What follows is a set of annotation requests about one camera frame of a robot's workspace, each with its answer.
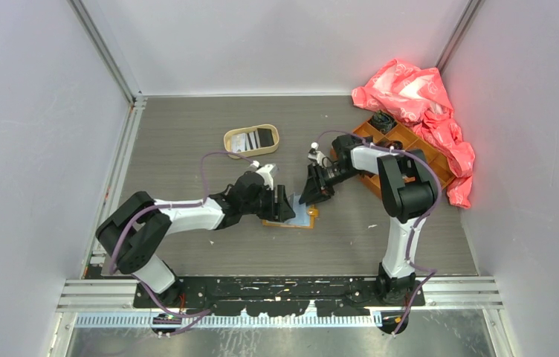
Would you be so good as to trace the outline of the orange card holder wallet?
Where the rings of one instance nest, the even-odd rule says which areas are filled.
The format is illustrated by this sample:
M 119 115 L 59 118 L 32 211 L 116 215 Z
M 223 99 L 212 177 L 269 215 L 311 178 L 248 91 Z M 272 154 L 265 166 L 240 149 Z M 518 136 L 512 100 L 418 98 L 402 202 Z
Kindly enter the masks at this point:
M 315 226 L 315 220 L 319 216 L 318 209 L 314 205 L 308 206 L 300 204 L 300 194 L 292 193 L 288 196 L 288 200 L 291 203 L 291 208 L 295 212 L 294 218 L 288 219 L 285 222 L 270 222 L 262 220 L 262 224 L 264 226 L 279 228 L 313 229 Z

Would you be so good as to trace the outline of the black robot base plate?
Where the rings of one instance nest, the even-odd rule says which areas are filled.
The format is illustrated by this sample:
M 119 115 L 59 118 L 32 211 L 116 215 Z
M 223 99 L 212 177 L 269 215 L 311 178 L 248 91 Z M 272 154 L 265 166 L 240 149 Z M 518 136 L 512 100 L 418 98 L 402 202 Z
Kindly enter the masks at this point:
M 187 314 L 210 310 L 215 316 L 243 312 L 258 317 L 300 316 L 312 305 L 319 317 L 368 315 L 371 308 L 423 306 L 424 292 L 406 288 L 382 293 L 379 277 L 180 277 L 155 300 L 143 286 L 135 292 L 135 308 L 183 308 Z

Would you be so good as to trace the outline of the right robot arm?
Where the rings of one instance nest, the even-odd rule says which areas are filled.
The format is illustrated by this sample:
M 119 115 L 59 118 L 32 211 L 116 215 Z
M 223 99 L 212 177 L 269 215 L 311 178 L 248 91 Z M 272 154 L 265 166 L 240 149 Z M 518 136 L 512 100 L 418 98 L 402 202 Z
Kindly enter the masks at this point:
M 420 149 L 385 147 L 353 134 L 337 136 L 332 149 L 334 159 L 324 154 L 317 142 L 311 143 L 300 204 L 315 205 L 329 200 L 335 194 L 336 184 L 359 174 L 378 176 L 390 230 L 387 249 L 378 266 L 375 291 L 382 303 L 396 305 L 407 291 L 416 287 L 416 239 L 440 200 L 439 178 Z

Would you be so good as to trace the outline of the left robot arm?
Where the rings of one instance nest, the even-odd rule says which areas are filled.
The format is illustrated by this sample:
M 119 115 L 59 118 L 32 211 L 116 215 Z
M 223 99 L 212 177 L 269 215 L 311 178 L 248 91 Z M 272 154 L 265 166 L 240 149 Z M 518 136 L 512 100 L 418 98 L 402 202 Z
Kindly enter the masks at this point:
M 100 224 L 95 236 L 115 271 L 136 277 L 155 301 L 171 307 L 180 300 L 181 287 L 156 254 L 163 239 L 185 231 L 229 228 L 247 215 L 271 222 L 296 216 L 284 186 L 275 185 L 270 173 L 247 171 L 222 192 L 196 201 L 158 200 L 138 191 Z

